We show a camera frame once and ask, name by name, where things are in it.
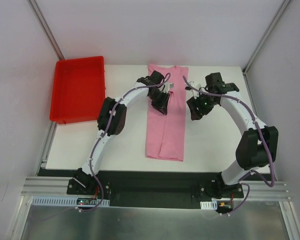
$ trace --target pink garment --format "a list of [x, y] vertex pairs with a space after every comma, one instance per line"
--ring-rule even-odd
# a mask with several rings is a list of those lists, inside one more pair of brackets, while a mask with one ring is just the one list
[[186, 131], [186, 90], [183, 75], [188, 78], [188, 68], [173, 66], [170, 68], [148, 65], [149, 76], [153, 71], [162, 75], [171, 74], [167, 115], [163, 115], [151, 106], [148, 107], [145, 152], [148, 158], [183, 161]]

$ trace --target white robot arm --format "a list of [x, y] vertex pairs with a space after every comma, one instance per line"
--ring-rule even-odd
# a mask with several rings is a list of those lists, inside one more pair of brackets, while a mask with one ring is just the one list
[[227, 169], [220, 172], [215, 182], [206, 188], [207, 194], [214, 198], [220, 198], [221, 192], [233, 189], [251, 171], [268, 164], [272, 165], [271, 163], [276, 159], [278, 130], [274, 126], [268, 127], [258, 119], [242, 101], [237, 86], [234, 83], [223, 82], [219, 72], [211, 73], [205, 79], [207, 85], [204, 89], [206, 92], [202, 92], [199, 83], [187, 82], [184, 77], [187, 84], [186, 90], [191, 90], [193, 93], [193, 97], [187, 101], [191, 119], [199, 120], [207, 115], [215, 105], [220, 105], [234, 120], [242, 136], [235, 152], [236, 160]]
[[97, 187], [96, 181], [91, 181], [92, 172], [97, 174], [100, 169], [103, 153], [109, 142], [121, 133], [125, 126], [127, 109], [138, 99], [149, 97], [154, 109], [166, 115], [168, 112], [169, 90], [174, 84], [167, 82], [170, 73], [164, 77], [160, 72], [154, 71], [151, 76], [139, 78], [132, 89], [117, 98], [107, 97], [98, 116], [98, 135], [91, 150], [89, 158], [84, 162], [73, 176], [71, 191], [91, 194]]

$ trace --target red plastic bin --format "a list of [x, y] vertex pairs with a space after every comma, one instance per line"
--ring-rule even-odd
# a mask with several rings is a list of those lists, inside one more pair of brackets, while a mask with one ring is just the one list
[[102, 56], [58, 61], [55, 65], [50, 120], [58, 124], [97, 120], [105, 95]]

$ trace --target aluminum frame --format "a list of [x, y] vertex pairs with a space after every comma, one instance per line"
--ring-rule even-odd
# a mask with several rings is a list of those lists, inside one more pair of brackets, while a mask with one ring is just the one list
[[[36, 0], [27, 0], [30, 7], [32, 8], [36, 18], [38, 19], [46, 37], [54, 49], [59, 60], [64, 60], [65, 57], [56, 42], [48, 23], [46, 22]], [[246, 67], [243, 70], [243, 76], [247, 85], [248, 93], [251, 99], [253, 110], [258, 113], [255, 102], [251, 95], [249, 89], [248, 81], [246, 79], [246, 73], [250, 69], [254, 60], [258, 56], [259, 52], [263, 48], [266, 40], [271, 35], [272, 31], [276, 27], [277, 23], [281, 19], [282, 15], [286, 12], [288, 6], [292, 0], [284, 0], [278, 9], [277, 13], [273, 17], [269, 27], [266, 29], [261, 40], [256, 46], [253, 54], [251, 55]], [[57, 124], [55, 122], [50, 123], [48, 134], [45, 140], [45, 145], [40, 156], [40, 162], [38, 163], [37, 173], [40, 168], [45, 168], [47, 159], [49, 156], [50, 148], [53, 142]], [[12, 230], [11, 239], [20, 239], [22, 232], [25, 227], [26, 219], [30, 210], [30, 206], [33, 201], [33, 196], [67, 196], [67, 186], [69, 177], [28, 177], [25, 181], [24, 187], [22, 189], [22, 197], [18, 207], [18, 214], [16, 217], [15, 225]], [[259, 181], [248, 181], [251, 186], [249, 201], [279, 201], [282, 210], [283, 219], [288, 231], [290, 239], [297, 240], [300, 239], [300, 224], [296, 217], [294, 206], [292, 203], [292, 196], [288, 190], [287, 184], [285, 182], [277, 182], [274, 188], [268, 188], [263, 182]], [[244, 193], [247, 192], [247, 188], [243, 186]]]

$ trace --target white tabletop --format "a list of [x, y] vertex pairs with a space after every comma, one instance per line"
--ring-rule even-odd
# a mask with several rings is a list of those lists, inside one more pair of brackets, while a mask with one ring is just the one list
[[[251, 106], [240, 67], [188, 66], [189, 81], [206, 85], [205, 76], [220, 72], [223, 81], [235, 83], [244, 101]], [[131, 89], [136, 80], [148, 75], [146, 65], [106, 65], [106, 95], [118, 97]], [[186, 99], [192, 96], [187, 92]], [[239, 129], [220, 106], [201, 120], [191, 121], [186, 107], [184, 161], [147, 158], [146, 126], [148, 99], [141, 99], [127, 112], [125, 127], [109, 144], [103, 155], [100, 170], [149, 172], [221, 172], [234, 160], [241, 139]], [[58, 125], [48, 156], [46, 169], [76, 170], [89, 157], [95, 143], [97, 121]], [[268, 167], [259, 170], [269, 173]]]

